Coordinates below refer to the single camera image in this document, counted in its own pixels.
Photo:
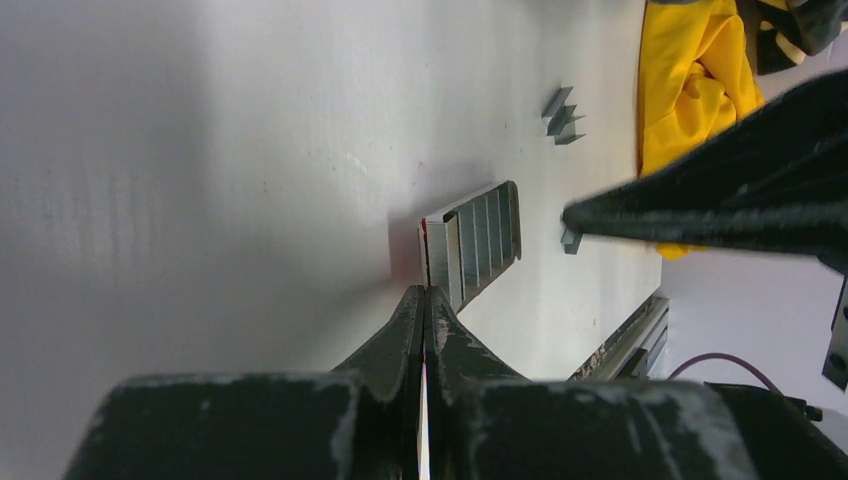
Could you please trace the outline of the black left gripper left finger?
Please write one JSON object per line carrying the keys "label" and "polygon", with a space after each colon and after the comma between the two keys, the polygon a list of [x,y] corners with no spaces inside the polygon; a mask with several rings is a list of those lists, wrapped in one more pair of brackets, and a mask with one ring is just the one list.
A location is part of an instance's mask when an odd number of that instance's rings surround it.
{"label": "black left gripper left finger", "polygon": [[153,375],[116,385],[68,479],[415,479],[424,289],[327,372]]}

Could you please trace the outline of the staple box with staples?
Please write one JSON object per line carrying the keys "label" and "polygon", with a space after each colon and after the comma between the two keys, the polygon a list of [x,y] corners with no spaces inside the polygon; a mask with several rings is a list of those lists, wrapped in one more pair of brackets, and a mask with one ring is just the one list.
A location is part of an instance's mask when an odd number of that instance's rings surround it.
{"label": "staple box with staples", "polygon": [[459,312],[521,259],[517,184],[488,185],[419,220],[423,282]]}

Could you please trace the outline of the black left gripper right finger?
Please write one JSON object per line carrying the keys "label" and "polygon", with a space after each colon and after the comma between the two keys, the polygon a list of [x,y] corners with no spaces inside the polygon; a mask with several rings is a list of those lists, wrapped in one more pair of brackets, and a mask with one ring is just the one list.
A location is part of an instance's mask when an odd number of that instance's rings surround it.
{"label": "black left gripper right finger", "polygon": [[686,382],[532,381],[426,292],[434,479],[753,479],[720,397]]}

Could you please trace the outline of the grey staple strip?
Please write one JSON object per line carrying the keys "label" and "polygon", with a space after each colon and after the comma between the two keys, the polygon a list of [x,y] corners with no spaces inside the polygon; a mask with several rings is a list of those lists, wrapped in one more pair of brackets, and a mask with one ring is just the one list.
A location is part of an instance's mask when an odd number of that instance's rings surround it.
{"label": "grey staple strip", "polygon": [[577,132],[576,123],[583,116],[577,115],[576,109],[576,105],[563,105],[548,122],[546,136],[555,145],[570,145],[584,137],[584,134]]}
{"label": "grey staple strip", "polygon": [[551,98],[542,110],[541,118],[543,120],[552,119],[559,110],[565,105],[567,98],[572,92],[572,86],[560,86],[552,94]]}
{"label": "grey staple strip", "polygon": [[563,227],[560,244],[566,255],[576,255],[582,240],[582,234],[567,226]]}

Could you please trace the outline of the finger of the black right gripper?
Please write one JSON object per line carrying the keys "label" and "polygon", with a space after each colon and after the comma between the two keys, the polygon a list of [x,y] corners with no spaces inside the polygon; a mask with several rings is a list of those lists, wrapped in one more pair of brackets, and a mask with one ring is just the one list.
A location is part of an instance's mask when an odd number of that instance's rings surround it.
{"label": "finger of the black right gripper", "polygon": [[847,269],[847,73],[784,92],[667,167],[567,205],[578,235],[804,255]]}

